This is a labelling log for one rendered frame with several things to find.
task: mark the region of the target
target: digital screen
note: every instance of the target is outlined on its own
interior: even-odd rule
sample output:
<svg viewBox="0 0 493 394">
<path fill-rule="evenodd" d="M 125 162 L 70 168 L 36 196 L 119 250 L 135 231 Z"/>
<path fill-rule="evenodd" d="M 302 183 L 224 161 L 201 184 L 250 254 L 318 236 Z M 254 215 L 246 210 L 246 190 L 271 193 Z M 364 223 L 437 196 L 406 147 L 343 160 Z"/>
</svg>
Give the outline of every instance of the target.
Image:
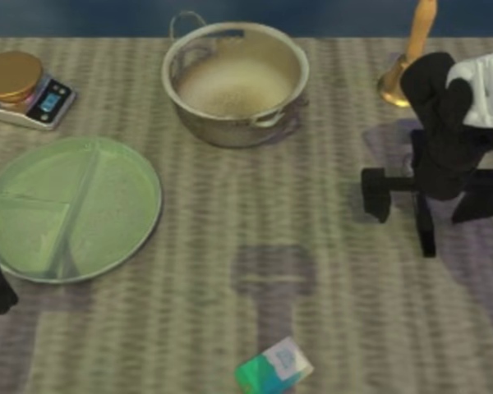
<svg viewBox="0 0 493 394">
<path fill-rule="evenodd" d="M 51 112 L 53 108 L 55 108 L 55 105 L 57 105 L 58 100 L 60 100 L 60 96 L 58 94 L 50 93 L 40 104 L 40 109 L 44 112 Z"/>
</svg>

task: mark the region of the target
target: toy's head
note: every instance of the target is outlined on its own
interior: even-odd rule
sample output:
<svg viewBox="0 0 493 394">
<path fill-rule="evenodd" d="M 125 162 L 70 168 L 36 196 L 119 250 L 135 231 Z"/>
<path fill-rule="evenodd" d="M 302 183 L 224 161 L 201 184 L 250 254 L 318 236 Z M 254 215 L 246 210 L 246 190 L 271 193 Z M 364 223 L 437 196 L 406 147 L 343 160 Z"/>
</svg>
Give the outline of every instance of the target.
<svg viewBox="0 0 493 394">
<path fill-rule="evenodd" d="M 448 74 L 447 84 L 457 78 L 468 81 L 474 93 L 464 124 L 493 128 L 493 53 L 456 63 Z"/>
</svg>

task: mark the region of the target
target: candlestick base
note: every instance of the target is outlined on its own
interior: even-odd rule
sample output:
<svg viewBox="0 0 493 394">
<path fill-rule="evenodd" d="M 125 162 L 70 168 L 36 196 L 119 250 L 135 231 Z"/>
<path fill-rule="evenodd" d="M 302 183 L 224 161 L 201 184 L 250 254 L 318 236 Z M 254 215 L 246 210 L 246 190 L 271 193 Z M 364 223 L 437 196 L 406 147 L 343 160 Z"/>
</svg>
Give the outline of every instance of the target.
<svg viewBox="0 0 493 394">
<path fill-rule="evenodd" d="M 403 95 L 400 87 L 400 79 L 403 72 L 408 68 L 409 62 L 405 55 L 400 56 L 393 66 L 378 80 L 378 93 L 387 103 L 391 103 L 397 107 L 410 107 L 409 101 Z"/>
</svg>

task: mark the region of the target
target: eraser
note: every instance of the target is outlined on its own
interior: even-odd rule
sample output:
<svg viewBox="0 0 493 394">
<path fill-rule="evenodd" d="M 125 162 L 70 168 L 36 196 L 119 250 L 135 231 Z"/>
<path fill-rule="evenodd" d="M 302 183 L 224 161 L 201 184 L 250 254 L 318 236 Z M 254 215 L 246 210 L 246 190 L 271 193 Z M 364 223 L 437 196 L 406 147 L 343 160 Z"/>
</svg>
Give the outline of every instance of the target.
<svg viewBox="0 0 493 394">
<path fill-rule="evenodd" d="M 287 337 L 240 365 L 236 379 L 245 394 L 279 394 L 313 370 L 296 342 Z"/>
</svg>

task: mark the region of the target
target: wooden handle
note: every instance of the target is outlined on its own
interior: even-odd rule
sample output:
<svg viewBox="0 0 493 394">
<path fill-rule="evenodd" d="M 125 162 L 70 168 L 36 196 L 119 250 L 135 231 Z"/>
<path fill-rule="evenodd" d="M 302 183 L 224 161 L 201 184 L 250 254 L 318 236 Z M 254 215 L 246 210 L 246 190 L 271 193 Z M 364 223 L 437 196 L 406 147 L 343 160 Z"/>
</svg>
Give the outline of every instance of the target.
<svg viewBox="0 0 493 394">
<path fill-rule="evenodd" d="M 424 52 L 427 36 L 436 18 L 438 0 L 418 0 L 412 21 L 411 36 L 405 51 L 408 62 L 414 62 Z"/>
</svg>

